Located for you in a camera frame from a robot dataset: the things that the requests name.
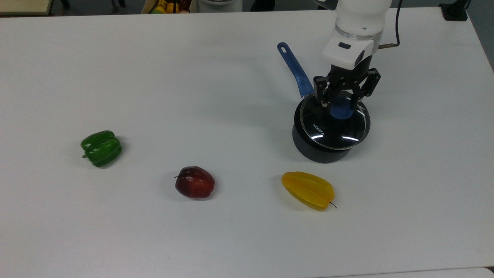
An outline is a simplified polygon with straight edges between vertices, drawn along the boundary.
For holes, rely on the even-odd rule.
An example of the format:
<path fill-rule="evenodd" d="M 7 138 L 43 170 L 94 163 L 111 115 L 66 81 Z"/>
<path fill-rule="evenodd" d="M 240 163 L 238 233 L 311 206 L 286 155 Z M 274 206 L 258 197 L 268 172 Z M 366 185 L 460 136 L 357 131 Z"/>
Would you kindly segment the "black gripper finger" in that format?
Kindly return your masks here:
<path fill-rule="evenodd" d="M 334 102 L 337 92 L 332 88 L 331 76 L 314 76 L 314 94 L 318 104 L 324 108 L 330 108 Z"/>
<path fill-rule="evenodd" d="M 364 97 L 370 97 L 374 92 L 381 75 L 376 68 L 371 68 L 365 76 L 355 79 L 352 83 L 352 97 L 350 107 L 352 110 L 357 109 L 357 105 Z"/>

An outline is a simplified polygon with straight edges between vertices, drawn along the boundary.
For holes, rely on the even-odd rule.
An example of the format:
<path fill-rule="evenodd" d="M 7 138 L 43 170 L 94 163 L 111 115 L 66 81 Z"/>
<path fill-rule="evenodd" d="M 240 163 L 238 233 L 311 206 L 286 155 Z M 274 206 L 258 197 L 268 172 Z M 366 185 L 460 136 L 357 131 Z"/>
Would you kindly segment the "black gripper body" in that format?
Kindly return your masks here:
<path fill-rule="evenodd" d="M 355 79 L 361 78 L 367 74 L 372 60 L 372 55 L 362 60 L 353 70 L 331 65 L 329 75 L 331 76 L 332 88 L 339 93 L 341 90 L 352 89 L 352 83 Z"/>

